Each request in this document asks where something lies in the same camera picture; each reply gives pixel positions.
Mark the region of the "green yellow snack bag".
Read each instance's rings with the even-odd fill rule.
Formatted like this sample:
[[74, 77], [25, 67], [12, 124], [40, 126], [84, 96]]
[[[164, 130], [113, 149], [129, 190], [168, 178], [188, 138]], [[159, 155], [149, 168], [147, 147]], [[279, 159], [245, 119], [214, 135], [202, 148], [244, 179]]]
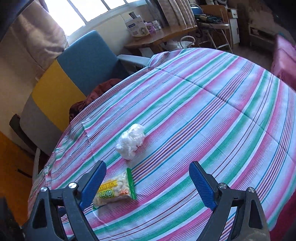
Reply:
[[97, 209], [100, 206], [126, 198], [137, 199], [130, 168], [126, 168], [123, 172], [100, 185], [93, 198], [93, 208]]

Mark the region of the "white plastic bag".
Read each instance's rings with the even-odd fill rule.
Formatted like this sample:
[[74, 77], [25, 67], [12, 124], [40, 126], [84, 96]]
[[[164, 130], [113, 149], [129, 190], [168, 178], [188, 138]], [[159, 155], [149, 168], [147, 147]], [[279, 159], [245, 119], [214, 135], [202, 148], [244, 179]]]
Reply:
[[121, 134], [115, 149], [122, 158], [132, 160], [138, 147], [144, 143], [144, 139], [144, 127], [135, 123]]

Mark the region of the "orange wooden wardrobe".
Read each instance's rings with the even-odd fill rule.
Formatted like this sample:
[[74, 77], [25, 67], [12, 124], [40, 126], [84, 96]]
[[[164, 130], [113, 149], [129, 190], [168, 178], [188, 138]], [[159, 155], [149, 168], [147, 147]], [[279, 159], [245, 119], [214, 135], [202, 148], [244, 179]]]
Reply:
[[1, 133], [1, 196], [20, 225], [28, 219], [32, 171], [31, 155]]

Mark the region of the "dark red cloth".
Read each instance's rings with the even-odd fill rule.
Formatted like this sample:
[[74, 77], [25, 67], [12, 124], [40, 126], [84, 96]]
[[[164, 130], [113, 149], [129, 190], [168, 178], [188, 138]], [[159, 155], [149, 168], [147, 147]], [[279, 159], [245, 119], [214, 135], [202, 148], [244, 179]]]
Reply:
[[69, 122], [71, 122], [79, 113], [81, 113], [81, 111], [83, 111], [93, 101], [98, 99], [98, 97], [102, 96], [104, 93], [106, 93], [108, 90], [110, 90], [112, 87], [114, 87], [121, 81], [122, 79], [112, 78], [97, 85], [97, 87], [95, 87], [95, 89], [92, 90], [92, 92], [86, 97], [86, 99], [76, 102], [70, 107]]

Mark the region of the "striped bed sheet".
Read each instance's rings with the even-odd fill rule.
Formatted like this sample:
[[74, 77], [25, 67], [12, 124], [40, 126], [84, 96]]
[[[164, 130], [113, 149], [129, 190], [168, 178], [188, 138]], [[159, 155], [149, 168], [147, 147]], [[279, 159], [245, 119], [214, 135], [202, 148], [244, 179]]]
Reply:
[[[145, 139], [126, 160], [115, 145], [135, 123]], [[157, 54], [71, 121], [28, 208], [41, 187], [64, 188], [99, 160], [106, 179], [130, 168], [137, 195], [86, 208], [100, 240], [196, 240], [211, 212], [189, 177], [193, 161], [231, 188], [255, 188], [274, 230], [295, 192], [295, 91], [228, 52]]]

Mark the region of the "pink bedding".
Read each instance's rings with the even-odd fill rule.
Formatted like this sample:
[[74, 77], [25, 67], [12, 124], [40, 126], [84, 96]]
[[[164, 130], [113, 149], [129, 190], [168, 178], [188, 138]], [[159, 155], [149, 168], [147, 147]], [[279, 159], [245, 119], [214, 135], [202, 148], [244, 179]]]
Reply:
[[276, 35], [271, 73], [293, 90], [296, 89], [295, 45], [281, 35]]

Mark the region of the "pink curtain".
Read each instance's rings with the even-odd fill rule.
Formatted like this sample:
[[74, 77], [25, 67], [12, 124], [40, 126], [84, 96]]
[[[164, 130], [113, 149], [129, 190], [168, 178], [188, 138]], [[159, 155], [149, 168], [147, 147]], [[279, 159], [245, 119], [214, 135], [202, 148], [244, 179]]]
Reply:
[[33, 1], [11, 25], [13, 35], [43, 71], [69, 47], [64, 30], [44, 1]]

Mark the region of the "wooden desk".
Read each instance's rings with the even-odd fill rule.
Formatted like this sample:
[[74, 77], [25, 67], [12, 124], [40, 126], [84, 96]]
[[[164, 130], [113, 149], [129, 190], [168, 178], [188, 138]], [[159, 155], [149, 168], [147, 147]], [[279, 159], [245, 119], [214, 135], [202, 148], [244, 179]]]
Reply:
[[125, 48], [135, 55], [139, 54], [139, 49], [141, 48], [150, 48], [153, 53], [161, 53], [164, 51], [161, 47], [162, 43], [172, 40], [173, 38], [184, 36], [190, 32], [194, 32], [197, 28], [197, 25], [164, 27], [163, 29], [145, 37], [134, 37], [131, 42], [125, 45]]

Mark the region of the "white appliance box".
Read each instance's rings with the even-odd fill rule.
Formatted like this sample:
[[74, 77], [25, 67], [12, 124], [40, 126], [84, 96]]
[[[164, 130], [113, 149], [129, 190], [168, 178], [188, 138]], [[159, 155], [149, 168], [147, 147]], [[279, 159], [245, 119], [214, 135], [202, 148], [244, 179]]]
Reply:
[[125, 25], [132, 37], [141, 38], [149, 35], [149, 30], [147, 29], [142, 17], [136, 15], [133, 11], [128, 14], [130, 16], [129, 20], [125, 21]]

